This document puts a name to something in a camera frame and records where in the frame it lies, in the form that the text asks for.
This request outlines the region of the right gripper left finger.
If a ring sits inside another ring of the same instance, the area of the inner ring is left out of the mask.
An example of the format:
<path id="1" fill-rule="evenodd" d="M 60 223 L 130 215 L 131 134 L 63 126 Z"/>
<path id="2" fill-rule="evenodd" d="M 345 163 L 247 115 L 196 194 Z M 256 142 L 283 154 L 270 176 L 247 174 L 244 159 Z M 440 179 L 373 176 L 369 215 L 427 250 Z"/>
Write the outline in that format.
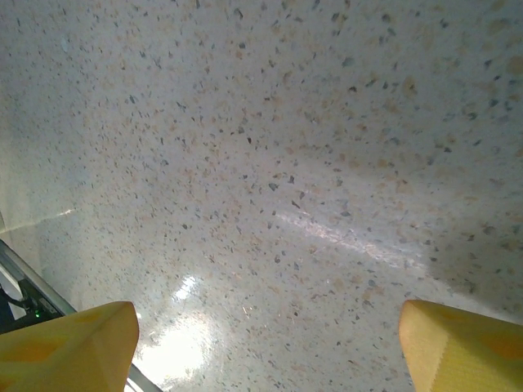
<path id="1" fill-rule="evenodd" d="M 123 391 L 139 338 L 115 301 L 1 335 L 2 391 Z"/>

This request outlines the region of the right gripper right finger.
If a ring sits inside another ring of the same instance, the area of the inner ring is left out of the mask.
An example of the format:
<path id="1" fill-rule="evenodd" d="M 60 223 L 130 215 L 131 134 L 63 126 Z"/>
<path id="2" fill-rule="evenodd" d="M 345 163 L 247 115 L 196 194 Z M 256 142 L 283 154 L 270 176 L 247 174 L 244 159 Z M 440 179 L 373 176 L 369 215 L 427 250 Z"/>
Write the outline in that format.
<path id="1" fill-rule="evenodd" d="M 406 301 L 399 338 L 416 391 L 521 391 L 522 326 Z"/>

